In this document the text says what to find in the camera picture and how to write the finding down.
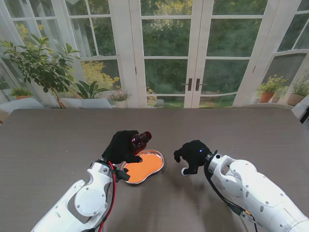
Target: bottle cap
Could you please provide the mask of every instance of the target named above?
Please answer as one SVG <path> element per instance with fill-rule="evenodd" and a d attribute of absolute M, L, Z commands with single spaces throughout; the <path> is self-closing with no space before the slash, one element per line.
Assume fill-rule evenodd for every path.
<path fill-rule="evenodd" d="M 149 131 L 146 131 L 146 132 L 145 132 L 145 135 L 146 135 L 146 137 L 147 137 L 149 140 L 151 140 L 152 135 L 150 134 Z"/>

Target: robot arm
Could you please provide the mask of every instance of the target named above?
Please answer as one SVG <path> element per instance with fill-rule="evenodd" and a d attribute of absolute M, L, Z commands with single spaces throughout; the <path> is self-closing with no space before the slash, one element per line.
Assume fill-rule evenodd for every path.
<path fill-rule="evenodd" d="M 263 226 L 268 232 L 308 231 L 309 219 L 302 214 L 291 199 L 255 166 L 245 160 L 232 159 L 210 150 L 199 140 L 186 143 L 174 153 L 175 160 L 180 156 L 188 162 L 182 174 L 196 174 L 198 166 L 204 165 L 207 180 L 218 196 L 236 214 Z M 242 208 L 226 199 L 214 186 L 211 177 L 216 176 L 227 193 L 239 197 L 245 206 Z"/>
<path fill-rule="evenodd" d="M 243 200 L 249 215 L 254 216 L 253 223 L 270 232 L 308 231 L 309 219 L 282 189 L 257 172 L 253 164 L 220 154 L 211 155 L 208 160 L 205 171 L 216 176 L 228 193 Z M 223 174 L 225 166 L 229 166 L 229 170 Z"/>
<path fill-rule="evenodd" d="M 107 209 L 104 186 L 112 182 L 112 171 L 104 162 L 94 162 L 87 170 L 90 181 L 77 181 L 61 199 L 37 223 L 31 232 L 81 232 L 94 228 Z M 70 199 L 75 196 L 74 206 L 79 214 L 91 217 L 83 224 L 68 209 Z"/>
<path fill-rule="evenodd" d="M 138 134 L 136 130 L 118 131 L 104 151 L 103 159 L 93 162 L 87 170 L 90 181 L 85 184 L 83 180 L 80 180 L 73 184 L 31 232 L 94 232 L 99 225 L 102 225 L 112 208 L 115 182 L 130 178 L 126 174 L 127 170 L 117 170 L 112 163 L 141 161 L 141 158 L 134 156 L 130 150 L 130 141 L 136 134 Z M 104 187 L 111 182 L 113 182 L 112 203 L 109 211 L 103 217 L 108 208 L 107 193 L 104 191 Z M 90 217 L 85 224 L 68 209 L 68 203 L 74 196 L 74 206 L 77 212 L 82 216 Z"/>

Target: red cable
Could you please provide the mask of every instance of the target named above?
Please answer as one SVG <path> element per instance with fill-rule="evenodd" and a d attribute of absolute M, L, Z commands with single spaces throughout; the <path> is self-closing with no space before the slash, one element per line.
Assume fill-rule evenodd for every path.
<path fill-rule="evenodd" d="M 112 163 L 110 161 L 108 161 L 108 164 L 111 167 L 111 169 L 114 170 L 114 167 L 113 167 L 113 165 L 112 165 Z M 115 199 L 115 194 L 116 194 L 116 176 L 115 176 L 114 172 L 112 172 L 112 175 L 113 175 L 113 178 L 112 178 L 112 188 L 113 188 L 113 190 L 112 190 L 112 199 Z M 114 205 L 114 201 L 111 202 L 111 210 L 107 214 L 106 218 L 108 218 L 108 216 L 110 215 L 110 213 L 112 211 L 113 205 Z M 104 225 L 104 222 L 101 223 L 98 232 L 102 232 L 103 225 Z"/>

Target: white chair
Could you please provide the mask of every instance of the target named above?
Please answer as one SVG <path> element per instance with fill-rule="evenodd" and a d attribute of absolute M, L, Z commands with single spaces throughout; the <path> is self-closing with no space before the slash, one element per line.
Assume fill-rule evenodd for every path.
<path fill-rule="evenodd" d="M 24 98 L 0 104 L 0 123 L 2 123 L 13 110 L 17 109 L 44 109 L 44 107 L 33 98 Z"/>
<path fill-rule="evenodd" d="M 61 98 L 60 102 L 67 109 L 109 109 L 112 108 L 105 98 L 97 99 L 72 99 Z"/>

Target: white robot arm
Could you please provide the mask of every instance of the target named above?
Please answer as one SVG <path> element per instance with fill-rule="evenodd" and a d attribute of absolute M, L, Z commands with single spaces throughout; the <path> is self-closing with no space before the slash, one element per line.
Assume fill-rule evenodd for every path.
<path fill-rule="evenodd" d="M 31 232 L 94 231 L 93 228 L 102 219 L 108 206 L 104 186 L 113 182 L 111 176 L 115 172 L 111 170 L 110 165 L 102 160 L 93 162 L 87 171 L 90 181 L 85 184 L 83 180 L 80 180 L 73 184 Z M 119 179 L 128 179 L 129 176 L 126 176 L 126 173 L 117 171 L 116 176 Z M 74 205 L 77 212 L 85 217 L 91 217 L 86 224 L 78 220 L 68 209 L 68 203 L 74 195 Z"/>
<path fill-rule="evenodd" d="M 246 211 L 241 212 L 241 216 L 263 226 L 269 232 L 309 231 L 308 217 L 282 189 L 257 172 L 253 164 L 216 152 L 210 153 L 206 160 L 204 171 L 207 179 L 212 175 L 216 176 L 228 193 L 243 200 Z"/>

